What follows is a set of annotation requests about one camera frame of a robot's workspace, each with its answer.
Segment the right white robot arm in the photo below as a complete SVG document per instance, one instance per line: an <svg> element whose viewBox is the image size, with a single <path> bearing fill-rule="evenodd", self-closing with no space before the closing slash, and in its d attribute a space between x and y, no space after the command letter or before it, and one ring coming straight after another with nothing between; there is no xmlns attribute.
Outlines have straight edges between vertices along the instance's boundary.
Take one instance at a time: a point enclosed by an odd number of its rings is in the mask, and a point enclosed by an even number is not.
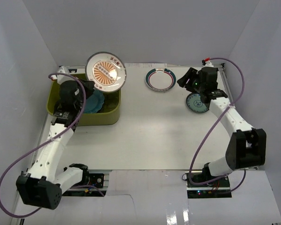
<svg viewBox="0 0 281 225"><path fill-rule="evenodd" d="M218 88L218 69L189 68L177 83L191 93L199 94L201 102L210 110L230 136L225 155L206 163L200 174L195 174L195 183L203 182L213 187L219 177L233 171L264 165L266 160L266 132L246 122L231 105L227 94Z"/></svg>

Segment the teal scalloped plate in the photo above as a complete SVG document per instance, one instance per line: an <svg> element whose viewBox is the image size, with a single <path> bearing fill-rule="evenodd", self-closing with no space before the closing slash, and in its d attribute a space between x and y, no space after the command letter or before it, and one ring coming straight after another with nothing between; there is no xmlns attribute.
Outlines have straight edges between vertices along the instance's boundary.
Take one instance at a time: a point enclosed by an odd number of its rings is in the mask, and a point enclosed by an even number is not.
<svg viewBox="0 0 281 225"><path fill-rule="evenodd" d="M104 95L102 92L95 90L93 94L87 99L84 108L84 113L93 114L101 110L104 104Z"/></svg>

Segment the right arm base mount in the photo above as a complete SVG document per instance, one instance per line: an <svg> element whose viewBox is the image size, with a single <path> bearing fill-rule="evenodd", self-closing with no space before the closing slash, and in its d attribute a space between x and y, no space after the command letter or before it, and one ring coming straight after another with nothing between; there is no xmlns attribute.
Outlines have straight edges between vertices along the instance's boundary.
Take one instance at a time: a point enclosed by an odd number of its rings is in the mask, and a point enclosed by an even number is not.
<svg viewBox="0 0 281 225"><path fill-rule="evenodd" d="M230 182L228 176L205 185L193 185L189 182L188 172L181 179L186 182L188 199L231 198Z"/></svg>

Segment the small green blue patterned plate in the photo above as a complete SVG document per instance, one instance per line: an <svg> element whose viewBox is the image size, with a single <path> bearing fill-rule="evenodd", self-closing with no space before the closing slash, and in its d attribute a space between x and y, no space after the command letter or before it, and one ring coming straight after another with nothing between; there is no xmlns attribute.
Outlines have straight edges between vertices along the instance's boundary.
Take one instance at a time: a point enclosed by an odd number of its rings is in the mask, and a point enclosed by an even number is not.
<svg viewBox="0 0 281 225"><path fill-rule="evenodd" d="M195 113L206 113L209 109L202 103L200 95L191 93L186 97L186 106Z"/></svg>

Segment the papers at back edge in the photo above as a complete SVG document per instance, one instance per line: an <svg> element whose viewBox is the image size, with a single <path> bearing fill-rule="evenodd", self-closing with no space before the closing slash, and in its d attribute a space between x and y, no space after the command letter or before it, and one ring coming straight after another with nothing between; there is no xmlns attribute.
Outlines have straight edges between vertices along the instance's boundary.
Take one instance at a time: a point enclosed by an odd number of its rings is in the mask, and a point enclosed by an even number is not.
<svg viewBox="0 0 281 225"><path fill-rule="evenodd" d="M166 68L167 63L124 63L126 67L132 68Z"/></svg>

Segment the white plate with teal rim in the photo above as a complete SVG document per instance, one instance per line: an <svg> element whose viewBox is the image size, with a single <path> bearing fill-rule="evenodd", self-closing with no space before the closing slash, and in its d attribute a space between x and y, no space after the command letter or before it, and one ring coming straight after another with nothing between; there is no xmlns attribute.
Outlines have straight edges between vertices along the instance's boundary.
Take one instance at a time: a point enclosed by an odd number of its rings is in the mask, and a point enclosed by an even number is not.
<svg viewBox="0 0 281 225"><path fill-rule="evenodd" d="M146 85L155 92L167 92L176 84L175 74L167 68L154 68L145 76Z"/></svg>

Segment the green plastic bin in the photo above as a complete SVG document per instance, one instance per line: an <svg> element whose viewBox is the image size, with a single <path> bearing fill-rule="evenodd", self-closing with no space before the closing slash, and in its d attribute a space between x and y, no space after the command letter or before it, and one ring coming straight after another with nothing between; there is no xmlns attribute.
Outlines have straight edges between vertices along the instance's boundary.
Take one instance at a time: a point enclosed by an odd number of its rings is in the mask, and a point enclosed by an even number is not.
<svg viewBox="0 0 281 225"><path fill-rule="evenodd" d="M52 124L62 124L72 129L76 126L103 126L115 124L120 117L121 91L103 93L104 104L100 111L93 114L84 113L86 105L85 92L83 100L79 101L77 85L80 81L87 81L85 75L66 77L63 84L59 84L57 79L53 79L51 90L47 100L47 111L53 116Z"/></svg>

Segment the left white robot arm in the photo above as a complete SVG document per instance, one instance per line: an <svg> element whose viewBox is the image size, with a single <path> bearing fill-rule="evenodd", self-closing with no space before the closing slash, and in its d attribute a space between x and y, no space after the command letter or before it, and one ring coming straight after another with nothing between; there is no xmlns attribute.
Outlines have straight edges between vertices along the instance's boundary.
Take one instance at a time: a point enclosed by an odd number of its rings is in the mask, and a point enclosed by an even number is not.
<svg viewBox="0 0 281 225"><path fill-rule="evenodd" d="M89 183L88 167L71 164L56 175L61 155L73 136L78 116L84 111L83 103L94 91L93 81L74 80L59 86L59 99L55 103L47 140L34 165L26 175L16 181L17 190L24 204L54 210L62 194L73 186L85 187Z"/></svg>

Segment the white plate with orange pattern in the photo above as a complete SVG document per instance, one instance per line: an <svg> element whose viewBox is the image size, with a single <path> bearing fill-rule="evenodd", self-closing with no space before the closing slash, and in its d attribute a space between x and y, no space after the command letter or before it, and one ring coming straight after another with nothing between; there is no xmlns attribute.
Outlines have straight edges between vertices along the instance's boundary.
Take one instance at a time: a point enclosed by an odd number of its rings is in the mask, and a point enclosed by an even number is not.
<svg viewBox="0 0 281 225"><path fill-rule="evenodd" d="M91 55L85 66L85 76L104 93L120 90L126 82L126 67L118 56L110 52Z"/></svg>

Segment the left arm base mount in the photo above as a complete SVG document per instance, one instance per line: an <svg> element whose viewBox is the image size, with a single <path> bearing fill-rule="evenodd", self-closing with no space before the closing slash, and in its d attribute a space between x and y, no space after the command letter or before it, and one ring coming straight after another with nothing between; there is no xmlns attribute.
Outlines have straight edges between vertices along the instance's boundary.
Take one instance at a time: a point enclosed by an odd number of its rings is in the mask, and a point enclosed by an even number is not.
<svg viewBox="0 0 281 225"><path fill-rule="evenodd" d="M62 196L69 197L104 197L107 186L104 184L104 173L89 173L87 187L74 188L66 191Z"/></svg>

